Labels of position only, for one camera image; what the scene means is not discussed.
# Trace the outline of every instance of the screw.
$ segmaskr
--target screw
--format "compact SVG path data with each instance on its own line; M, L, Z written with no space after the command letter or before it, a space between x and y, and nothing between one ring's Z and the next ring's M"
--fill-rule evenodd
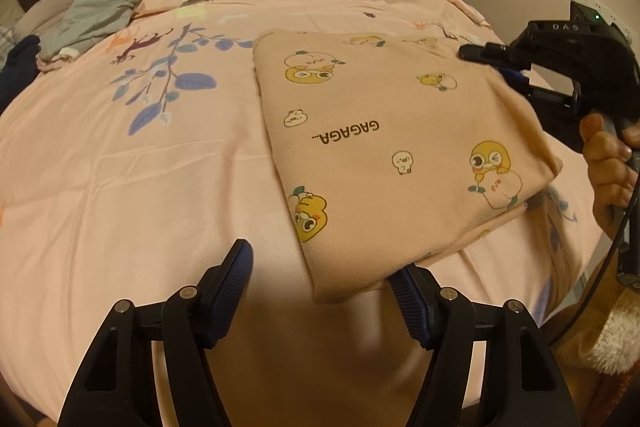
M445 287L440 290L440 295L447 299L447 301L452 301L458 298L458 292L456 292L453 288Z
M507 302L507 308L515 313L524 311L524 305L520 301L516 301L515 299L511 299L509 302Z
M196 286L185 286L180 290L180 297L183 299L191 299L198 294Z
M125 311L127 311L129 308L131 308L131 303L129 301L127 301L127 299L123 299L122 301L118 301L115 303L115 306L113 307L113 309L117 312L117 313L124 313Z

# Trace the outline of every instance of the dark blue cloth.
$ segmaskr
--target dark blue cloth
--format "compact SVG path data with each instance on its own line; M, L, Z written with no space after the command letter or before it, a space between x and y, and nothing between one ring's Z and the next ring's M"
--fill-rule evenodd
M0 71L0 114L38 76L36 55L40 38L28 35L9 52L4 69Z

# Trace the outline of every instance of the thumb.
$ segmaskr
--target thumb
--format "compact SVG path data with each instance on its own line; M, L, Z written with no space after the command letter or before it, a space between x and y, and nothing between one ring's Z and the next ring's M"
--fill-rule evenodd
M631 127L627 127L622 136L625 139L627 145L633 148L640 147L640 121L633 124Z
M602 115L593 113L588 114L582 120L580 120L580 136L582 137L582 141L587 143L594 134L599 131L602 131L604 128L604 119Z

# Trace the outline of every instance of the pink bedsheet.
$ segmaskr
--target pink bedsheet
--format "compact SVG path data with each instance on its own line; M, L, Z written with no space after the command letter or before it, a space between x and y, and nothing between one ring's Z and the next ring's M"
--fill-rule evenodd
M212 0L135 20L130 38L39 77L0 118L0 371L11 388L56 419L115 301L164 300L245 237L254 273L209 353L233 425L403 426L429 354L386 285L312 301L252 41L274 27L496 40L482 21L460 0ZM551 147L564 163L553 189L426 261L442 285L486 303L517 298L539 321L571 288L600 232L581 156ZM477 351L467 404L481 371ZM164 425L176 425L162 376L158 390Z

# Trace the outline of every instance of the black cable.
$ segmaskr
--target black cable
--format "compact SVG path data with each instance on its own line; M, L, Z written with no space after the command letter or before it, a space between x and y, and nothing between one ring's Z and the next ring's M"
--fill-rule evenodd
M578 321L578 319L582 315L582 312L588 306L589 302L591 301L591 298L593 298L594 293L596 293L596 290L598 289L598 286L600 285L600 282L602 281L602 278L604 277L604 274L607 271L607 267L609 266L609 263L611 263L611 259L613 259L613 256L616 253L616 250L620 248L620 245L622 244L622 239L625 234L625 227L626 227L626 224L629 222L629 218L631 217L631 211L634 209L634 207L638 203L638 192L640 191L639 188L640 188L640 176L638 176L638 179L636 180L636 186L634 187L634 191L631 194L631 200L629 201L629 204L626 207L625 215L623 216L622 221L620 222L618 231L616 232L616 235L613 238L613 243L611 243L611 248L609 248L609 251L607 252L607 256L604 258L602 267L600 268L600 271L596 275L596 279L594 279L593 284L591 285L591 288L589 288L587 295L585 295L584 299L578 306L578 309L574 313L574 316L571 317L571 320L569 320L569 322L565 324L564 328L562 328L562 330L560 330L560 332L551 339L551 341L549 342L549 346L553 346L555 343L557 343L562 337L565 336L565 334L568 333L568 331L571 328L574 327L574 324Z

